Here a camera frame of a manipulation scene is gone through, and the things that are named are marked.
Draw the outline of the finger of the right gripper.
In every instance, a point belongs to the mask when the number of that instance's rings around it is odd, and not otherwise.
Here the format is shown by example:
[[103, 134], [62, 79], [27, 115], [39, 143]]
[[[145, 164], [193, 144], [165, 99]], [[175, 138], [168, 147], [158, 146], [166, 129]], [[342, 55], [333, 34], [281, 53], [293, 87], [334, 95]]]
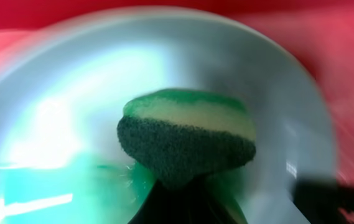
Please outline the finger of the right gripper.
[[354, 224], [354, 187], [336, 181], [301, 179], [292, 197], [311, 224]]

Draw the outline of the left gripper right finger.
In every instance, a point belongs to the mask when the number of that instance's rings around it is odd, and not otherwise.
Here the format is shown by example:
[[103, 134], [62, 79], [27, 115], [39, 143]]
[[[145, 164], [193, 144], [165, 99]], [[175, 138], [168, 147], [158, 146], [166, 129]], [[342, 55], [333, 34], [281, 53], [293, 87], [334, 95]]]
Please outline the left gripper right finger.
[[239, 224], [241, 211], [224, 183], [216, 177], [198, 177], [192, 182], [193, 224]]

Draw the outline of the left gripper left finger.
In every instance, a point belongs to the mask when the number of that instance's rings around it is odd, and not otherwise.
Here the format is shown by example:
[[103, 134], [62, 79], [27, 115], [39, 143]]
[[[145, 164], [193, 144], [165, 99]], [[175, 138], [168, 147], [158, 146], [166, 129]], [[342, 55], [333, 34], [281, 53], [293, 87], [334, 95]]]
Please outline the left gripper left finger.
[[175, 223], [175, 196], [157, 180], [149, 195], [128, 224]]

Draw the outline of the green scrub sponge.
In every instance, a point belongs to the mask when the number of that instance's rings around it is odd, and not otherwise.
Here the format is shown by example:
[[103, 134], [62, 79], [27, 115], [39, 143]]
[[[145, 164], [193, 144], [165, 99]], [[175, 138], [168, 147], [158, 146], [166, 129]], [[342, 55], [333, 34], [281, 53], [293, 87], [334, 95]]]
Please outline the green scrub sponge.
[[244, 104], [211, 92], [165, 89], [123, 108], [117, 125], [124, 152], [175, 196], [175, 223], [192, 223], [192, 182], [251, 162], [256, 131]]

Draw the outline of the white plate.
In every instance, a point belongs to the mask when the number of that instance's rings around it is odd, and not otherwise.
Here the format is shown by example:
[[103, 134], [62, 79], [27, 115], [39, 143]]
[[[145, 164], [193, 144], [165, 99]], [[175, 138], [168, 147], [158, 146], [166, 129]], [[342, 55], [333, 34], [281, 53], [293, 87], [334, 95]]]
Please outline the white plate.
[[0, 223], [306, 223], [335, 151], [308, 71], [207, 12], [98, 12], [0, 66]]

